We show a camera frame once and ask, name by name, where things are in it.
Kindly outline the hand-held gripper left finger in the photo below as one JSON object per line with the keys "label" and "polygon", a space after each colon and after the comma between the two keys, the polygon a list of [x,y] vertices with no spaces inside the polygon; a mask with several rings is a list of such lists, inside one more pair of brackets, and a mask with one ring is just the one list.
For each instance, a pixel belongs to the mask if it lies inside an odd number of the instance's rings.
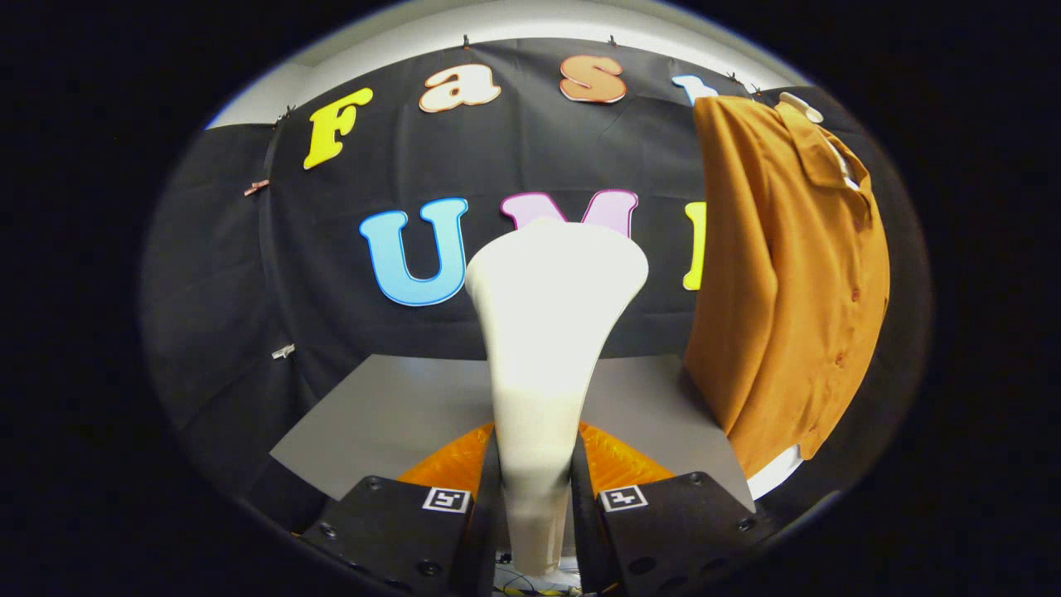
{"label": "hand-held gripper left finger", "polygon": [[299,535],[356,596],[489,596],[501,466],[485,424],[414,466],[414,481],[369,475]]}

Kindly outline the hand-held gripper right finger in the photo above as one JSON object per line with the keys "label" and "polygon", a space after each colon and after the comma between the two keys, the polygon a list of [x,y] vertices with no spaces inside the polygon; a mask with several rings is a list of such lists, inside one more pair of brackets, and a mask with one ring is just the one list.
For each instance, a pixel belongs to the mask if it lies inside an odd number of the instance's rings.
{"label": "hand-held gripper right finger", "polygon": [[582,589],[593,596],[705,596],[772,544],[772,514],[705,472],[674,475],[598,427],[580,424],[569,471]]}

